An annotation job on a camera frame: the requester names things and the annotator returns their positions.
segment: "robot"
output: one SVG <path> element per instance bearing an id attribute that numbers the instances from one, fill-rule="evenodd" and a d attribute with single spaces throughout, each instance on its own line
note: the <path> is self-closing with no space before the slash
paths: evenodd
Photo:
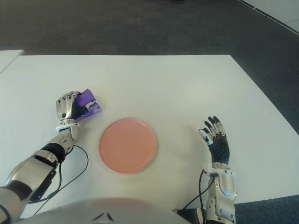
<path id="1" fill-rule="evenodd" d="M 78 106 L 76 99 L 81 93 L 71 91 L 57 100 L 57 116 L 60 120 L 58 135 L 43 148 L 17 165 L 10 173 L 5 186 L 0 187 L 0 224 L 186 224 L 173 211 L 158 210 L 135 199 L 102 198 L 92 199 L 66 206 L 20 220 L 26 205 L 42 201 L 42 196 L 56 175 L 56 168 L 71 152 L 79 139 L 80 124 L 75 120 L 87 113 L 95 103 Z M 212 163 L 201 172 L 210 176 L 209 197 L 206 210 L 198 210 L 200 224 L 236 224 L 234 201 L 237 196 L 234 184 L 235 173 L 228 167 L 229 147 L 222 123 L 217 117 L 205 121 L 207 128 L 199 129 L 200 136 L 207 143 Z"/>

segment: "black joint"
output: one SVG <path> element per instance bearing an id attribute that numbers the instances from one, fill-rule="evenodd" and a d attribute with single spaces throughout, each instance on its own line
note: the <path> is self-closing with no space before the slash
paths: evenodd
<path id="1" fill-rule="evenodd" d="M 57 143 L 49 143 L 45 147 L 43 147 L 42 150 L 53 153 L 57 157 L 58 163 L 61 163 L 65 160 L 64 148 Z"/>
<path id="2" fill-rule="evenodd" d="M 26 199 L 32 192 L 32 189 L 21 181 L 11 181 L 8 185 L 1 188 L 13 191 L 21 201 Z"/>

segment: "white wall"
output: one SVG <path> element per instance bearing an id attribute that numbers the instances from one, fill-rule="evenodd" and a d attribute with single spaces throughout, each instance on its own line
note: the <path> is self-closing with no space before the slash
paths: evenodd
<path id="1" fill-rule="evenodd" d="M 299 0 L 244 0 L 299 31 Z"/>

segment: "purple sponge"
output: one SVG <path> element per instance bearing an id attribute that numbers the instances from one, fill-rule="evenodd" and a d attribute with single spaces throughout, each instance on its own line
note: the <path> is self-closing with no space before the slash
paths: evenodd
<path id="1" fill-rule="evenodd" d="M 82 94 L 77 96 L 77 100 L 76 103 L 78 106 L 85 106 L 86 104 L 88 104 L 90 101 L 96 100 L 94 95 L 92 94 L 92 92 L 89 89 L 86 89 L 84 92 L 82 92 Z M 101 108 L 98 105 L 98 103 L 95 103 L 93 106 L 91 106 L 88 109 L 88 112 L 85 115 L 82 115 L 81 117 L 79 117 L 77 120 L 75 120 L 76 122 L 83 120 L 91 115 L 94 115 L 97 112 L 100 112 Z"/>

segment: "robotic arm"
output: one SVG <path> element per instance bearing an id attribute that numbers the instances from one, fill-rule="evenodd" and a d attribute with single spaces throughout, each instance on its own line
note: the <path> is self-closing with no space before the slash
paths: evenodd
<path id="1" fill-rule="evenodd" d="M 237 191 L 234 183 L 235 173 L 228 167 L 229 147 L 222 123 L 217 117 L 209 117 L 212 125 L 205 121 L 207 128 L 199 130 L 199 134 L 206 141 L 212 155 L 212 165 L 205 167 L 210 176 L 209 197 L 206 203 L 206 214 L 201 209 L 202 220 L 207 224 L 235 224 L 235 197 Z"/>
<path id="2" fill-rule="evenodd" d="M 76 98 L 79 94 L 78 91 L 71 91 L 57 100 L 57 116 L 61 121 L 56 128 L 58 135 L 17 165 L 6 185 L 0 187 L 0 224 L 18 221 L 27 203 L 42 198 L 52 183 L 58 164 L 65 160 L 78 141 L 80 125 L 75 120 L 86 114 L 95 103 L 94 100 L 85 106 L 78 106 Z"/>

